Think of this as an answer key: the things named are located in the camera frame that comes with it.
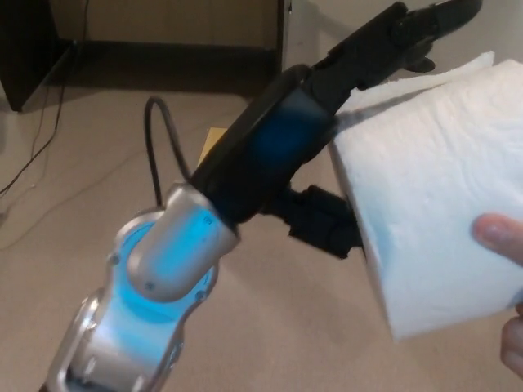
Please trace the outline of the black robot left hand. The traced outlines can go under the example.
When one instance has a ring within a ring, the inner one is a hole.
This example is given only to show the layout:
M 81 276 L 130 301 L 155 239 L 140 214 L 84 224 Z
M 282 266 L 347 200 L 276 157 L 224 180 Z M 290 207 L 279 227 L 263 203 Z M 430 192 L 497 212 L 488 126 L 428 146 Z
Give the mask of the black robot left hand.
M 410 10 L 395 2 L 332 48 L 315 65 L 285 70 L 210 149 L 190 183 L 211 203 L 207 245 L 220 255 L 239 241 L 239 226 L 273 215 L 292 237 L 344 259 L 362 239 L 355 216 L 333 194 L 291 188 L 296 171 L 333 138 L 337 111 L 400 69 L 427 72 L 433 43 L 470 22 L 479 1 L 443 1 Z

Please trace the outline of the person's bare hand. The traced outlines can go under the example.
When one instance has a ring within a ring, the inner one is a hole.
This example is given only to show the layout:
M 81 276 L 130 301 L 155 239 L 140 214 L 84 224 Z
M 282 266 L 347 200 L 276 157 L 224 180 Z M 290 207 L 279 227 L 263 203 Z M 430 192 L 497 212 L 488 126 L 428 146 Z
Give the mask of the person's bare hand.
M 522 266 L 522 221 L 495 213 L 477 217 L 472 235 L 482 246 Z M 516 316 L 501 331 L 501 362 L 522 378 L 522 303 L 515 306 Z

